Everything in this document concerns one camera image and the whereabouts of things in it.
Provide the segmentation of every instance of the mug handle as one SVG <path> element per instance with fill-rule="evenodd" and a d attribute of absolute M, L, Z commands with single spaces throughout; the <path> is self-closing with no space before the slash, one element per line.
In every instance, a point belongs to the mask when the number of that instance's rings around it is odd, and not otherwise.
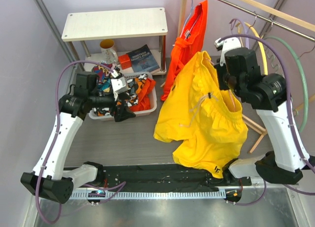
<path fill-rule="evenodd" d="M 114 49 L 110 49 L 110 51 L 115 57 L 115 63 L 119 63 L 117 52 Z"/>

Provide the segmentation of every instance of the orange box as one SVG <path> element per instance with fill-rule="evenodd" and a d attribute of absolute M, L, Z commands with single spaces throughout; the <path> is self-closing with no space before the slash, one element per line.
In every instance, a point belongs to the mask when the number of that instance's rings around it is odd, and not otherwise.
<path fill-rule="evenodd" d="M 131 60 L 128 56 L 128 54 L 124 54 L 122 56 L 118 56 L 119 62 L 122 66 L 122 69 L 126 69 L 131 67 Z"/>

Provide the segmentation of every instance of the blue book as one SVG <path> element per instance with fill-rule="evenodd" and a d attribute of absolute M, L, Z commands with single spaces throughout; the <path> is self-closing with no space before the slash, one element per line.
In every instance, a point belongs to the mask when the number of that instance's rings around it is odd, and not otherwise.
<path fill-rule="evenodd" d="M 127 54 L 131 60 L 131 66 L 134 72 L 145 71 L 152 73 L 159 69 L 158 63 L 147 45 Z"/>

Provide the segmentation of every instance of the mug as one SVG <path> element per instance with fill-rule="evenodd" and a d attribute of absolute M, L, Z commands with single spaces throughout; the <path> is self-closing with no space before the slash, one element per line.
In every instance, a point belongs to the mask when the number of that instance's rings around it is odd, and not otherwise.
<path fill-rule="evenodd" d="M 99 44 L 106 64 L 119 63 L 118 55 L 113 39 L 105 39 Z"/>

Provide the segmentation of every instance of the orange cloth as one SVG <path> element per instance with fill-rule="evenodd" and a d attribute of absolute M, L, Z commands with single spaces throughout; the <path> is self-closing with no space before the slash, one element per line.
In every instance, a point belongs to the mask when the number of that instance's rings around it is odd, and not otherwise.
<path fill-rule="evenodd" d="M 161 100 L 165 101 L 167 99 L 176 76 L 184 68 L 185 64 L 196 54 L 196 52 L 201 51 L 207 27 L 207 13 L 208 1 L 205 0 L 196 6 L 194 15 L 184 28 L 183 35 L 176 39 L 175 46 L 171 53 L 171 64 L 168 69 L 167 78 L 163 88 L 164 94 L 162 95 Z M 190 36 L 185 40 L 185 33 L 191 28 Z"/>
<path fill-rule="evenodd" d="M 138 93 L 138 104 L 132 107 L 129 107 L 131 111 L 142 111 L 142 110 L 150 110 L 150 99 L 148 94 L 153 90 L 156 82 L 153 79 L 147 78 L 143 88 Z"/>

